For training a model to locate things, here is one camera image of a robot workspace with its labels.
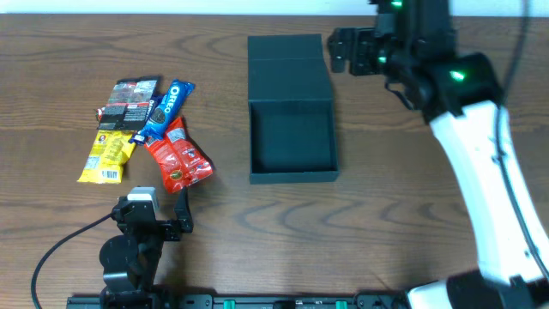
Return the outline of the blue Oreo cookie pack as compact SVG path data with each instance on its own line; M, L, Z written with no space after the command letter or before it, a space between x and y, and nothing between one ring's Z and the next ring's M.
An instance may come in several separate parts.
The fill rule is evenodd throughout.
M169 124L176 118L179 109L183 105L187 96L195 89L191 82L182 82L173 80L163 101L154 110L147 125L142 131L145 137L161 139L167 130Z

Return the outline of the black snack packet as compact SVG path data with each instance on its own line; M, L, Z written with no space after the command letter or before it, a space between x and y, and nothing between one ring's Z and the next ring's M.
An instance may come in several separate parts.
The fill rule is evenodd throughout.
M96 110L98 130L139 131L162 95L157 88L161 76L118 80L105 106Z

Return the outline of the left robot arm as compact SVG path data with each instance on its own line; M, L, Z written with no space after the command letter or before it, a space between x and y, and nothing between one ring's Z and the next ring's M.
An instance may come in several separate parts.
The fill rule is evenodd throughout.
M175 219L159 221L153 187L136 187L118 199L111 218L121 233L100 249L105 290L100 294L101 308L176 308L178 297L154 284L166 242L178 242L194 228L188 190L178 193Z

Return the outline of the red snack packet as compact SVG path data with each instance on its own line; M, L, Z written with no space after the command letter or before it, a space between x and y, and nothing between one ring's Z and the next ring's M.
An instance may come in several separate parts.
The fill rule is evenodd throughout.
M161 139L150 137L145 149L159 165L168 193L181 191L214 173L210 161L189 139L183 118L175 118Z

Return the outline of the dark green hinged gift box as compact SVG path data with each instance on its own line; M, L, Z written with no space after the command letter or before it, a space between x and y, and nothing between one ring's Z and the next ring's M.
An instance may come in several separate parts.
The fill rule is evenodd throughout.
M250 183L333 182L335 96L319 34L250 36Z

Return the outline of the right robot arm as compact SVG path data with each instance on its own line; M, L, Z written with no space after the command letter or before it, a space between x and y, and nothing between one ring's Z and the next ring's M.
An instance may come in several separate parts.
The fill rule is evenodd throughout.
M482 53L462 56L449 3L381 0L373 27L328 40L335 73L382 75L422 114L447 155L471 221L476 270L409 289L406 308L538 308L548 302L548 237L516 158L506 100Z

